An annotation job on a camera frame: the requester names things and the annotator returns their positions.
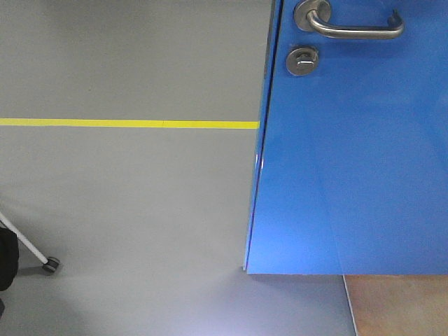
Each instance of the black bag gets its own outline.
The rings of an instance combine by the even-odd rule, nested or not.
[[[0,291],[13,283],[19,268],[19,245],[17,235],[0,227]]]

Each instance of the door lock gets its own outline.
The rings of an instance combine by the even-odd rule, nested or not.
[[[286,58],[286,67],[294,76],[310,74],[319,64],[319,52],[314,47],[298,47]]]

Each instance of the door handle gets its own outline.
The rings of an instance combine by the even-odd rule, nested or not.
[[[330,16],[331,5],[327,0],[303,0],[294,10],[294,21],[301,30],[333,39],[395,39],[405,30],[396,10],[387,20],[387,27],[335,26],[328,23]]]

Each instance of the gray floor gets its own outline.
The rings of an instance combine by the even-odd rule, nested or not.
[[[256,120],[268,1],[0,3],[1,117]],[[338,276],[241,271],[253,130],[0,127],[0,333],[354,335]]]

